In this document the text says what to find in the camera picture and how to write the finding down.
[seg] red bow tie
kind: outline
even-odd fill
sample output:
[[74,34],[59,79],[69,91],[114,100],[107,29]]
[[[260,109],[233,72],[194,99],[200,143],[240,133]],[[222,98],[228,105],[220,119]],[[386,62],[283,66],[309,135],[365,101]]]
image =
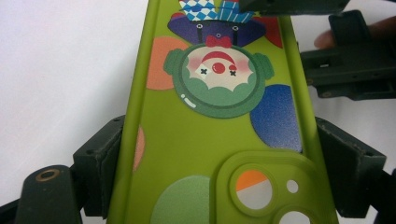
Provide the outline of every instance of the red bow tie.
[[210,48],[214,48],[216,46],[219,47],[224,47],[226,49],[229,49],[233,44],[231,43],[231,38],[228,36],[224,36],[220,39],[215,38],[213,35],[209,35],[206,38],[206,45]]

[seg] white background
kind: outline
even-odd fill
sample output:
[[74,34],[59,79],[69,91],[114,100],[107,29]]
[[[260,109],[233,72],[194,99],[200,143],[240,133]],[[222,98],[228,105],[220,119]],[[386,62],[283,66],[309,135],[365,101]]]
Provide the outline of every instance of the white background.
[[[148,0],[0,1],[0,205],[20,197],[23,179],[73,153],[109,120],[125,114]],[[396,4],[352,0],[367,23]],[[326,16],[293,17],[301,51],[315,49]],[[386,154],[396,167],[396,100],[321,100],[318,117]],[[373,223],[340,219],[341,223]],[[88,218],[84,223],[102,223]]]

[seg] blue and white checkered pattern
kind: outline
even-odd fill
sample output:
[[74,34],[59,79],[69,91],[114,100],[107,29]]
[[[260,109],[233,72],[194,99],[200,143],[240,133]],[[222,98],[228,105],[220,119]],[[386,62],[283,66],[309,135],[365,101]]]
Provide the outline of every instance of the blue and white checkered pattern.
[[180,0],[179,3],[190,21],[216,20],[218,17],[213,0]]
[[233,22],[248,22],[254,12],[239,13],[238,1],[222,1],[219,11],[219,20]]

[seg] green circle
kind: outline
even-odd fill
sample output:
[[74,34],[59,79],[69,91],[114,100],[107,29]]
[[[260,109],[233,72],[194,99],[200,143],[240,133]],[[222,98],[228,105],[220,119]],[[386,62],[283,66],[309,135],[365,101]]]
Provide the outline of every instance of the green circle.
[[158,198],[151,224],[209,224],[210,178],[190,175],[169,186]]
[[222,87],[209,89],[202,80],[188,76],[188,55],[203,47],[205,47],[204,44],[192,46],[182,52],[179,67],[173,74],[178,97],[194,111],[219,119],[238,117],[256,107],[264,94],[265,77],[254,57],[248,51],[232,46],[232,49],[248,57],[249,68],[253,74],[248,78],[247,85],[238,85],[234,91]]

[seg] clown illustration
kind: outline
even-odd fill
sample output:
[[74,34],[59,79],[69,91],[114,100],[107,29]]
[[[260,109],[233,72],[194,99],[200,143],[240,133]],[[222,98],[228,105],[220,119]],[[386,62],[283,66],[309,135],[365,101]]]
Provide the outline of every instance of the clown illustration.
[[238,1],[223,1],[219,13],[210,0],[179,3],[186,15],[177,13],[168,27],[194,45],[169,52],[163,66],[178,96],[209,117],[246,114],[262,98],[265,79],[274,75],[265,55],[240,48],[264,35],[263,24],[251,20],[251,12],[239,13]]

